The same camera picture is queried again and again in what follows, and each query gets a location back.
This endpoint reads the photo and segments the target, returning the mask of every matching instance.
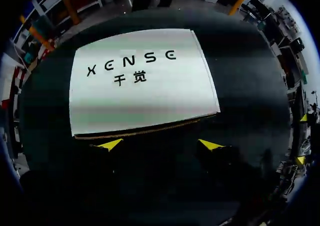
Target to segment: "brown cardboard edge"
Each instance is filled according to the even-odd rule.
[[[170,126],[165,126],[165,127],[161,127],[161,128],[157,128],[157,129],[149,129],[149,130],[143,130],[143,131],[132,132],[132,133],[121,133],[121,134],[102,135],[102,136],[85,136],[85,135],[81,136],[81,135],[75,135],[74,138],[77,139],[77,140],[91,140],[91,139],[102,139],[102,138],[135,136],[135,135],[152,133],[152,132],[158,132],[158,131],[162,131],[162,130],[167,130],[167,129],[172,129],[172,128],[177,128],[177,127],[185,126],[185,125],[188,125],[188,124],[192,124],[192,123],[199,122],[199,121],[200,121],[201,119],[203,119],[203,118],[209,118],[209,117],[213,117],[213,116],[215,116],[215,115],[216,115],[216,114],[212,114],[212,115],[200,117],[200,118],[197,118],[197,119],[191,119],[191,120],[188,120],[187,122],[178,123],[178,124],[170,125]]]

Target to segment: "black table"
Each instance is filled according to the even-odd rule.
[[[69,85],[75,51],[113,35],[159,28],[195,32],[221,114],[185,127],[125,137],[111,182],[106,179],[102,154],[89,144],[115,139],[92,142],[71,137]],[[54,195],[66,192],[64,202],[93,211],[111,210],[117,204],[128,212],[161,205],[186,212],[217,209],[221,206],[217,202],[225,201],[218,214],[209,213],[223,220],[234,213],[237,204],[201,169],[194,157],[197,139],[238,147],[244,160],[258,170],[266,154],[275,170],[289,145],[286,89],[270,48],[254,26],[214,12],[148,10],[91,27],[65,42],[33,71],[22,89],[19,109],[21,140],[30,169],[45,172]],[[166,218],[156,215],[149,220]]]

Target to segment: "yellow triangle marker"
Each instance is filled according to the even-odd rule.
[[[307,118],[307,115],[305,114],[300,120],[300,122],[307,122],[307,121],[308,121],[308,118]]]
[[[209,149],[210,151],[212,151],[214,149],[217,149],[218,147],[225,147],[225,146],[221,146],[219,144],[215,144],[215,143],[212,143],[212,142],[204,141],[202,139],[198,139],[198,141],[202,142],[202,144],[204,146],[206,146],[207,149]]]
[[[123,141],[123,139],[118,139],[116,141],[112,141],[112,142],[107,142],[105,144],[101,144],[101,145],[97,145],[96,147],[103,147],[108,149],[109,151],[111,151],[118,143],[120,143],[121,141]]]
[[[306,157],[305,157],[305,156],[297,157],[296,159],[297,159],[302,165],[305,164],[305,160],[306,160]]]

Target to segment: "cable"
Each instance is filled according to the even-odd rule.
[[[17,55],[17,56],[20,58],[20,60],[22,61],[23,65],[24,65],[24,68],[31,74],[31,71],[28,70],[27,66],[25,65],[25,62],[23,61],[23,59],[22,59],[21,56],[19,55],[19,53],[18,53],[18,51],[17,51],[17,49],[16,49],[15,43],[13,42],[12,39],[10,39],[10,41],[11,41],[12,44],[13,44],[13,48],[14,48],[14,50],[15,50],[16,55]]]

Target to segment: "white wall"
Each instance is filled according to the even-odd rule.
[[[304,19],[289,0],[264,0],[263,3],[275,11],[283,5],[299,27],[301,31],[300,38],[305,46],[302,55],[309,71],[309,74],[306,76],[307,84],[303,88],[307,93],[310,103],[315,102],[316,98],[311,92],[317,90],[320,94],[320,59],[317,47]]]

